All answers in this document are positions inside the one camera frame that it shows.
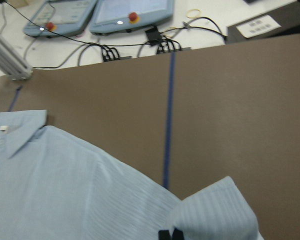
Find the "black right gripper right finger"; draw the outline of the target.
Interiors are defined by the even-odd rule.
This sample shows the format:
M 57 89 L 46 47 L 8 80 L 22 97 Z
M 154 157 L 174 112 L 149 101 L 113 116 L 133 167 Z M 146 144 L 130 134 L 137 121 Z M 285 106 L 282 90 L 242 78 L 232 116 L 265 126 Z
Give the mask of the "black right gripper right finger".
M 184 233 L 181 230 L 175 228 L 172 232 L 171 239 L 172 240 L 184 240 Z

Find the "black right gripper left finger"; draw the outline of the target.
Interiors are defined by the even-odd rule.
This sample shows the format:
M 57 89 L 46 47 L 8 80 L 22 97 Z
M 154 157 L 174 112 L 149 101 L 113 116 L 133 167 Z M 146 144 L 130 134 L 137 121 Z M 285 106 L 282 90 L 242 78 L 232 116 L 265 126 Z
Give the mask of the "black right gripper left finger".
M 159 230 L 158 240 L 171 240 L 171 235 L 169 230 Z

